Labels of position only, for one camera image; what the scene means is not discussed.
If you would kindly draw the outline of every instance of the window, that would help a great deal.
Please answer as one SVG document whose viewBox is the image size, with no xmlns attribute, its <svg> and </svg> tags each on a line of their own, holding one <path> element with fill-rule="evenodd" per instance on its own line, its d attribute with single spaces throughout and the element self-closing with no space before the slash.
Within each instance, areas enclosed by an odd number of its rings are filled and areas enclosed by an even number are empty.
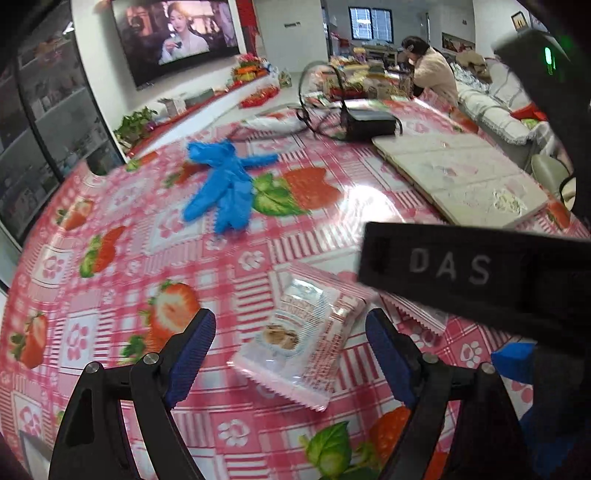
<svg viewBox="0 0 591 480">
<path fill-rule="evenodd" d="M 383 8 L 349 8 L 354 40 L 392 43 L 392 11 Z"/>
</svg>

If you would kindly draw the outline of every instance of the metal screw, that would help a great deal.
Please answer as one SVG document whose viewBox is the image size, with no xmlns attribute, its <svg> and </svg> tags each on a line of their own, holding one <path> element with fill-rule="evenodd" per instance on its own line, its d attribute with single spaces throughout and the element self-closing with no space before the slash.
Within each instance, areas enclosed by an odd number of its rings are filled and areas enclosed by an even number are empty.
<svg viewBox="0 0 591 480">
<path fill-rule="evenodd" d="M 144 356 L 144 363 L 146 365 L 154 365 L 158 359 L 160 358 L 159 354 L 157 353 L 148 353 Z"/>
<path fill-rule="evenodd" d="M 492 364 L 489 364 L 487 362 L 484 362 L 480 368 L 482 368 L 482 371 L 488 375 L 493 375 L 494 373 L 496 373 L 496 368 L 493 367 Z"/>
<path fill-rule="evenodd" d="M 86 365 L 86 368 L 84 370 L 86 371 L 87 374 L 95 374 L 99 371 L 99 368 L 100 368 L 100 363 L 90 362 L 88 365 Z"/>
<path fill-rule="evenodd" d="M 433 353 L 424 353 L 423 360 L 428 364 L 435 365 L 439 361 L 439 357 Z"/>
</svg>

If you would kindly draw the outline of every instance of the glass cabinet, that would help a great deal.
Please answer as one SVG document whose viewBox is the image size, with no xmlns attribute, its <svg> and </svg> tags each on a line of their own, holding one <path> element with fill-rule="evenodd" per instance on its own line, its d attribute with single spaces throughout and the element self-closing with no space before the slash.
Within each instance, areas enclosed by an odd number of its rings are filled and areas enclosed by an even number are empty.
<svg viewBox="0 0 591 480">
<path fill-rule="evenodd" d="M 75 33 L 64 1 L 0 77 L 0 222 L 21 245 L 77 162 L 84 159 L 98 175 L 124 162 L 88 85 Z"/>
</svg>

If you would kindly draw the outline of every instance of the white notebook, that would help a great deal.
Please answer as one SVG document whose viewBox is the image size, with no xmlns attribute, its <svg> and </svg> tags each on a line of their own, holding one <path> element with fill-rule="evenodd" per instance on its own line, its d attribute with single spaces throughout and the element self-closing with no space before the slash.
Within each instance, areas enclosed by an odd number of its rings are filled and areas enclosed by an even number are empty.
<svg viewBox="0 0 591 480">
<path fill-rule="evenodd" d="M 529 175 L 476 135 L 377 137 L 374 144 L 457 225 L 514 226 L 548 200 Z"/>
</svg>

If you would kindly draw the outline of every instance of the white snack wrapper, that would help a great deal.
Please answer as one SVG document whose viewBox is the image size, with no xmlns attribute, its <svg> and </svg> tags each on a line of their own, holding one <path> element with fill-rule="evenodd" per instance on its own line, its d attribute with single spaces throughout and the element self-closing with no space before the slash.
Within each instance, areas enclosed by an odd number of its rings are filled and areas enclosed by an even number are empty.
<svg viewBox="0 0 591 480">
<path fill-rule="evenodd" d="M 375 293 L 299 262 L 290 273 L 291 283 L 266 325 L 228 365 L 284 397 L 324 411 L 341 350 Z"/>
</svg>

